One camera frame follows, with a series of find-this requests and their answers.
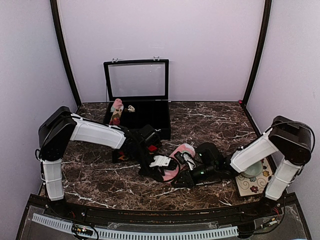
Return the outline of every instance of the white wall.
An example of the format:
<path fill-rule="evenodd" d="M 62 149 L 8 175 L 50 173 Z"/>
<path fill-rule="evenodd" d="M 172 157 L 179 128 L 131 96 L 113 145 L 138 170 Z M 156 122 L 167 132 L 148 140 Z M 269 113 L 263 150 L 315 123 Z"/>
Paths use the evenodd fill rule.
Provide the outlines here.
<path fill-rule="evenodd" d="M 314 239 L 320 237 L 320 1 L 273 1 L 265 47 L 248 109 L 260 130 L 275 116 L 312 127 L 317 145 L 295 180 Z"/>
<path fill-rule="evenodd" d="M 60 0 L 83 102 L 106 101 L 103 62 L 170 59 L 172 101 L 242 99 L 264 0 Z"/>
<path fill-rule="evenodd" d="M 50 1 L 0 1 L 0 239 L 16 238 L 40 186 L 39 126 L 76 104 L 55 36 Z"/>

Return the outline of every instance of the white cable tray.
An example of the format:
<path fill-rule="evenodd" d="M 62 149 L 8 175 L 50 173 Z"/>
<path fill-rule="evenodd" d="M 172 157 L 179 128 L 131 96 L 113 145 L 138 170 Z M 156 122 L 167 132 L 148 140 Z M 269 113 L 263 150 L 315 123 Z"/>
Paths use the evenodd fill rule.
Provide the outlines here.
<path fill-rule="evenodd" d="M 33 222 L 47 226 L 58 231 L 73 234 L 71 232 L 72 222 L 64 219 L 56 219 L 47 215 L 34 213 Z M 130 232 L 130 231 L 116 231 L 104 228 L 95 227 L 99 233 L 100 240 L 213 240 L 224 239 L 238 236 L 238 227 L 226 227 L 220 229 L 204 230 L 204 231 L 188 231 L 188 232 Z M 94 232 L 90 237 L 96 239 L 97 235 Z"/>

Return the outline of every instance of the white object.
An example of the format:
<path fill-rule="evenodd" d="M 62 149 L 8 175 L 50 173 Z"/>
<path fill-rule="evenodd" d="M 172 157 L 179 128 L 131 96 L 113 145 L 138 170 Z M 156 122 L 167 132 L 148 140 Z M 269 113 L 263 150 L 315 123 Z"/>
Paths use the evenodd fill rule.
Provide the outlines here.
<path fill-rule="evenodd" d="M 231 167 L 233 167 L 238 173 L 242 173 L 256 162 L 264 159 L 270 154 L 278 152 L 278 148 L 269 140 L 269 134 L 271 131 L 272 129 L 259 137 L 245 149 L 236 151 L 231 157 Z"/>
<path fill-rule="evenodd" d="M 283 158 L 266 187 L 265 196 L 275 201 L 278 200 L 301 168 L 302 166 L 294 165 Z"/>
<path fill-rule="evenodd" d="M 183 153 L 182 156 L 186 161 L 186 163 L 188 164 L 189 169 L 192 171 L 194 169 L 194 166 L 196 165 L 195 161 L 186 153 Z"/>
<path fill-rule="evenodd" d="M 62 186 L 61 161 L 41 160 L 43 165 L 44 182 L 48 197 L 51 201 L 57 201 L 64 198 L 64 189 Z"/>
<path fill-rule="evenodd" d="M 47 215 L 41 215 L 34 213 L 32 221 L 43 226 L 47 226 L 51 229 L 55 229 L 67 234 L 73 234 L 71 232 L 73 223 L 69 220 L 64 220 L 57 217 L 51 217 Z M 116 231 L 109 230 L 102 227 L 94 227 L 99 233 L 99 239 L 110 240 L 213 240 L 213 239 L 225 239 L 238 236 L 238 227 L 224 227 L 219 229 L 210 229 L 204 231 L 186 231 L 186 232 L 136 232 L 136 231 Z M 87 235 L 79 233 L 80 236 L 88 237 Z M 97 235 L 94 232 L 90 239 L 97 239 Z"/>
<path fill-rule="evenodd" d="M 256 163 L 252 164 L 248 167 L 244 172 L 241 173 L 242 176 L 245 178 L 254 178 L 261 174 L 263 171 L 263 164 L 261 161 L 257 161 Z"/>
<path fill-rule="evenodd" d="M 167 167 L 171 161 L 170 157 L 157 155 L 153 157 L 154 162 L 150 163 L 150 167 Z"/>
<path fill-rule="evenodd" d="M 128 111 L 131 112 L 131 113 L 134 113 L 136 111 L 136 109 L 133 106 L 129 105 L 128 106 Z"/>

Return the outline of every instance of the red clip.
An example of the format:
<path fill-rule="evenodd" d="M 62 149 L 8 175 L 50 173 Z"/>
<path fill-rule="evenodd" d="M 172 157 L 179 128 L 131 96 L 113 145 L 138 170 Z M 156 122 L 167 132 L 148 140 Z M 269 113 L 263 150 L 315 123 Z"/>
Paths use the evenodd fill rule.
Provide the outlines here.
<path fill-rule="evenodd" d="M 148 147 L 148 149 L 149 149 L 150 152 L 155 152 L 155 151 L 157 151 L 158 148 L 156 146 L 150 145 Z"/>

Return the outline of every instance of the brown marble floor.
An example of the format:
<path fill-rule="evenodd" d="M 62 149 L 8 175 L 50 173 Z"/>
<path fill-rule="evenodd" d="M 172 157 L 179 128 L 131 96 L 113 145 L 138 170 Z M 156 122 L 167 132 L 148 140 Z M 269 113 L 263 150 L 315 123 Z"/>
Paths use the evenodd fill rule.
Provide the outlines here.
<path fill-rule="evenodd" d="M 163 140 L 161 154 L 177 146 L 213 142 L 224 155 L 255 137 L 242 108 L 235 102 L 171 102 L 171 141 Z M 78 114 L 102 122 L 106 103 L 84 103 Z M 114 164 L 111 149 L 87 142 L 70 142 L 62 163 L 68 202 L 123 210 L 197 210 L 240 205 L 259 197 L 239 197 L 233 179 L 195 188 L 172 188 L 138 175 L 135 162 Z"/>

